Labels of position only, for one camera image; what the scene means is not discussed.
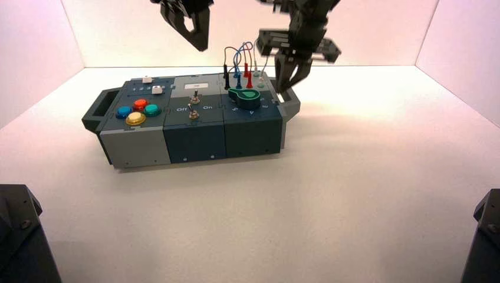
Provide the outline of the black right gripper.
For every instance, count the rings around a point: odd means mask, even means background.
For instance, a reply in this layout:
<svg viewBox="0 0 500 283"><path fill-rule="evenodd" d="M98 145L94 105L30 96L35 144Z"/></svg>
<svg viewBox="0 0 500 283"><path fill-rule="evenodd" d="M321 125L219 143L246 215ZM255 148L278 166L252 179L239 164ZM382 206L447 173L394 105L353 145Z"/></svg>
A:
<svg viewBox="0 0 500 283"><path fill-rule="evenodd" d="M275 55L276 91L282 93L303 79L311 70L312 58L334 63L341 55L335 42L325 37L330 8L280 8L279 13L290 16L288 29L260 29L256 41L263 56L270 56L273 49L283 54ZM292 61L287 56L302 56Z"/></svg>

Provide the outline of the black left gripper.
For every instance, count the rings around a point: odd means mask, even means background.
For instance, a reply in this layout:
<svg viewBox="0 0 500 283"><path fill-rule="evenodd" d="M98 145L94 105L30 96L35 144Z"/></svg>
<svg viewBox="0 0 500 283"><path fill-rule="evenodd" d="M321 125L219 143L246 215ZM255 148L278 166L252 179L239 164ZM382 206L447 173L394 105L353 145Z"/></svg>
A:
<svg viewBox="0 0 500 283"><path fill-rule="evenodd" d="M210 10L213 0L150 0L160 4L164 20L198 51L208 49Z"/></svg>

